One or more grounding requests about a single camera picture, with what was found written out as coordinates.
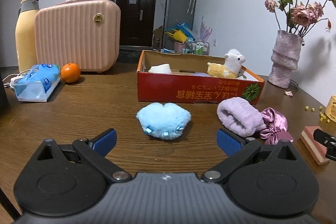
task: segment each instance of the light blue plush toy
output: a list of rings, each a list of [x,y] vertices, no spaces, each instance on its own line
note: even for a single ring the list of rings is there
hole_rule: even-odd
[[[191,120],[191,114],[187,110],[173,103],[152,103],[140,109],[136,117],[145,134],[163,140],[173,140],[181,136]]]

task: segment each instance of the pink suitcase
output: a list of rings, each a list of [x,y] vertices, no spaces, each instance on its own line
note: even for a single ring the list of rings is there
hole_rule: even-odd
[[[120,15],[110,0],[67,0],[41,9],[35,19],[38,63],[108,70],[119,55]]]

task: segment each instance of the yellow cup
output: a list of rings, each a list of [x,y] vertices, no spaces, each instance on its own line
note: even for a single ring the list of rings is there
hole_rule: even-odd
[[[327,108],[325,109],[325,114],[329,117],[330,120],[336,122],[336,95],[330,97]]]

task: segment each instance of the red box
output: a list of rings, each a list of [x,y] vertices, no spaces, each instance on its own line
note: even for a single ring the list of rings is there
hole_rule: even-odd
[[[245,67],[245,80],[191,75],[207,72],[207,63],[224,64],[225,58],[194,54],[142,51],[138,68],[138,100],[143,102],[216,102],[243,97],[251,104],[259,100],[265,81]],[[172,74],[150,73],[152,66],[169,64]]]

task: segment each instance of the pink satin bow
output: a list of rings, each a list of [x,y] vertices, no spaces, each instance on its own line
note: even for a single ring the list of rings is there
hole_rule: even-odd
[[[287,132],[288,124],[286,117],[277,110],[269,107],[261,112],[266,128],[260,130],[260,138],[265,144],[276,145],[279,140],[286,139],[294,141],[290,133]]]

